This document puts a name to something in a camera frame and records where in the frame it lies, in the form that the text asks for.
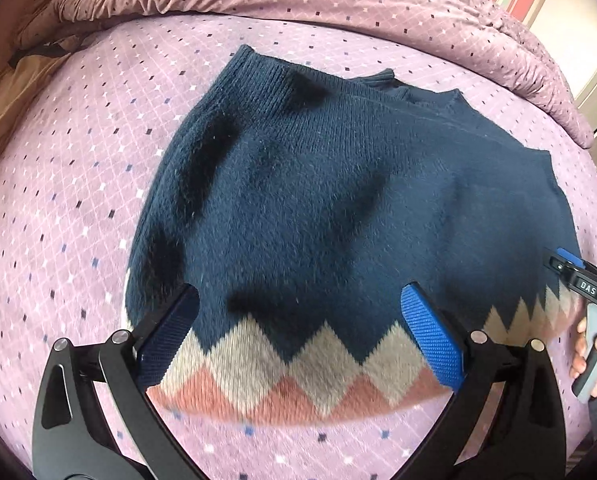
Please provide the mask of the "purple dotted folded duvet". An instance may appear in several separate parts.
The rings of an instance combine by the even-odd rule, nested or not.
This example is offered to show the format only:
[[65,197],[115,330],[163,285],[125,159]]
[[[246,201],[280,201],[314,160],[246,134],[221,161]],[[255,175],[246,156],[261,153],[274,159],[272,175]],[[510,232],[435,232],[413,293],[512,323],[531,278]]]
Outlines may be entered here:
[[582,148],[594,141],[547,49],[491,0],[48,0],[23,18],[14,44],[27,50],[88,24],[170,12],[306,22],[391,40],[507,88],[550,115]]

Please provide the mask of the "purple dotted bed sheet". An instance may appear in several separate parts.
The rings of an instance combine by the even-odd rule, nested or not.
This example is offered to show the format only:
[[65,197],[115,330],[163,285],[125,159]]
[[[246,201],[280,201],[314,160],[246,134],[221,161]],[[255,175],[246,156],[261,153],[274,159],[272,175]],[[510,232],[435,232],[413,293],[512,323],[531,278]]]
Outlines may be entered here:
[[552,118],[493,82],[356,32],[231,16],[142,18],[90,37],[40,92],[0,158],[0,437],[30,460],[53,341],[95,344],[120,322],[132,237],[184,116],[247,44],[350,78],[394,70],[457,89],[530,148],[547,150],[583,258],[597,265],[597,168]]

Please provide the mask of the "navy argyle knit sweater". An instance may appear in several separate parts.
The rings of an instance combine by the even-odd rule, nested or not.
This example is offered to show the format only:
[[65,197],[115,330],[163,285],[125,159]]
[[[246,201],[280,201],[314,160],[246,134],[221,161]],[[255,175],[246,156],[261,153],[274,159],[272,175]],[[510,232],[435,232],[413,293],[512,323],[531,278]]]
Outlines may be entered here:
[[391,413],[438,386],[400,313],[417,283],[468,330],[551,338],[576,250],[550,155],[458,91],[341,79],[242,47],[172,137],[140,214],[126,312],[200,310],[158,374],[173,410],[287,425]]

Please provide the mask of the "tan pillow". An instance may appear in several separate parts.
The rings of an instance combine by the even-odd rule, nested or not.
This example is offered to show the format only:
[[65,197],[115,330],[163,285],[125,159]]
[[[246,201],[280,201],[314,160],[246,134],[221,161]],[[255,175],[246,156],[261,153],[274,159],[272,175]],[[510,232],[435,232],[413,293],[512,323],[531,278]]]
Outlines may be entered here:
[[0,74],[0,156],[7,147],[12,131],[36,95],[53,74],[70,57],[24,56],[15,68],[8,66]]

